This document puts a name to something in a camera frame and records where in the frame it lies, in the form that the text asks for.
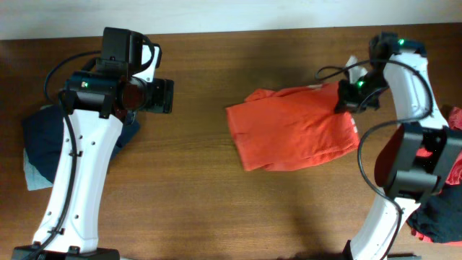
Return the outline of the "orange t-shirt white print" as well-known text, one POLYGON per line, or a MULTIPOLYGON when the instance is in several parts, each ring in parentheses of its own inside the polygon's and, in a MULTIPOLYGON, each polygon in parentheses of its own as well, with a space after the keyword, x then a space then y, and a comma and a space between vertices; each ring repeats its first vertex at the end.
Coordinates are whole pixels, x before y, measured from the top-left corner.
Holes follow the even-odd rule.
POLYGON ((293 171, 355 151, 359 134, 348 112, 335 113, 339 83, 257 89, 226 109, 246 171, 293 171))

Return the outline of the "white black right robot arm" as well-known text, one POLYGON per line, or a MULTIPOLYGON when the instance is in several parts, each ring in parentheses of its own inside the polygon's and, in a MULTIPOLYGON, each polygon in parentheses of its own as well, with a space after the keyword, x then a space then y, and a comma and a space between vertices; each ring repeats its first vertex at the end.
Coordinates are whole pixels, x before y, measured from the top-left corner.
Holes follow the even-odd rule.
POLYGON ((435 101, 423 43, 382 32, 369 43, 372 69, 339 85, 336 112, 379 108, 379 96, 392 93, 396 120, 380 123, 360 139, 386 126, 397 130, 377 157, 372 208, 358 234, 344 248, 346 259, 386 259, 403 224, 421 204, 441 192, 461 152, 461 133, 450 129, 435 101))

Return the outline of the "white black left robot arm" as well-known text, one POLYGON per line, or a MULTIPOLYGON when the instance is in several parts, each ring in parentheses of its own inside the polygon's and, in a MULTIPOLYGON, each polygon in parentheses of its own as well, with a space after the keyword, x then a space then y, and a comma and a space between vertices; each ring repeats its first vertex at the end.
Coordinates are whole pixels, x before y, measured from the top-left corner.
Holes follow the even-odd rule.
POLYGON ((98 246, 105 177, 123 125, 139 111, 169 114, 174 82, 157 79, 161 47, 140 32, 107 27, 102 48, 58 94, 62 148, 51 197, 31 245, 13 259, 119 259, 98 246))

